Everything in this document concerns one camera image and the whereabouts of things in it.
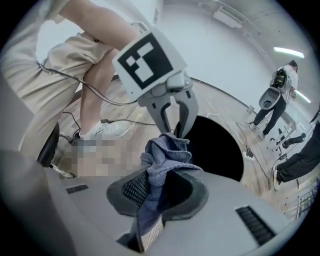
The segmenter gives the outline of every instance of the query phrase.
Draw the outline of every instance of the circular hole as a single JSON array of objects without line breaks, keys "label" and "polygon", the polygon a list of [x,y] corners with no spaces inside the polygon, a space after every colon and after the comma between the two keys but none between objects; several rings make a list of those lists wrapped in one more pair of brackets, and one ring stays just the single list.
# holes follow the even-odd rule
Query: circular hole
[{"label": "circular hole", "polygon": [[[178,134],[180,124],[176,127]],[[187,149],[192,154],[193,164],[205,172],[240,181],[244,173],[241,150],[232,137],[215,121],[197,116],[195,122],[184,137],[190,143]]]}]

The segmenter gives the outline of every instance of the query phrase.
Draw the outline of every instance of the white ceiling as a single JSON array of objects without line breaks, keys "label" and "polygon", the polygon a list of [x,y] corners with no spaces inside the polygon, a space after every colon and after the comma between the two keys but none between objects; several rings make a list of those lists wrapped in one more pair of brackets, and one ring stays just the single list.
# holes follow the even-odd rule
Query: white ceiling
[{"label": "white ceiling", "polygon": [[[211,11],[214,11],[215,4],[219,3],[215,0],[164,0],[165,4],[183,3],[194,6],[199,2],[209,3],[213,6]],[[252,34],[252,38],[267,53],[275,67],[280,67],[291,60],[298,63],[298,90],[311,100],[311,104],[301,98],[298,101],[305,111],[313,115],[320,102],[320,68],[310,42],[291,16],[275,0],[222,0],[220,2],[234,8],[248,19],[243,27]],[[305,58],[275,52],[273,47],[302,52]]]}]

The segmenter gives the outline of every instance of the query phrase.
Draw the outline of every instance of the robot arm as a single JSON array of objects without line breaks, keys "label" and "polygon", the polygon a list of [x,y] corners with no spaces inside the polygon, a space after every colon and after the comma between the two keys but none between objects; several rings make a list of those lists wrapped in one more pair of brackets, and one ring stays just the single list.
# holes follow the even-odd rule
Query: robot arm
[{"label": "robot arm", "polygon": [[113,65],[129,98],[147,108],[161,133],[171,131],[165,111],[171,105],[170,97],[179,104],[175,135],[183,138],[190,131],[199,111],[193,83],[185,72],[183,57],[158,29],[126,46]]}]

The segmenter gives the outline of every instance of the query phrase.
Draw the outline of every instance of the black pants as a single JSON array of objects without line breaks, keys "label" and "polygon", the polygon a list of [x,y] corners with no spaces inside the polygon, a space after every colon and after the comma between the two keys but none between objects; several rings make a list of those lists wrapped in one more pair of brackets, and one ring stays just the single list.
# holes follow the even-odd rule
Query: black pants
[{"label": "black pants", "polygon": [[266,115],[273,110],[271,119],[262,132],[264,135],[267,135],[270,132],[270,130],[276,125],[276,122],[285,111],[286,106],[287,106],[286,101],[281,95],[278,102],[272,108],[268,110],[260,109],[259,113],[256,115],[253,121],[254,125],[257,126],[258,124],[260,124],[261,121],[266,117]]},{"label": "black pants", "polygon": [[317,122],[312,137],[300,153],[277,166],[278,182],[289,182],[311,172],[320,163],[320,124]]}]

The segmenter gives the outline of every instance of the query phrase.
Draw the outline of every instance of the blue cloth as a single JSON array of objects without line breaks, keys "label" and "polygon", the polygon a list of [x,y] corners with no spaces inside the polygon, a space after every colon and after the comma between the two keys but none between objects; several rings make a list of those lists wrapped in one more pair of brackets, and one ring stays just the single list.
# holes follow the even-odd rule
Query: blue cloth
[{"label": "blue cloth", "polygon": [[163,211],[166,201],[164,184],[167,172],[177,169],[202,170],[191,164],[192,155],[187,150],[188,139],[177,138],[172,133],[163,133],[148,141],[141,154],[141,164],[151,164],[146,170],[150,193],[138,211],[141,235],[147,233]]}]

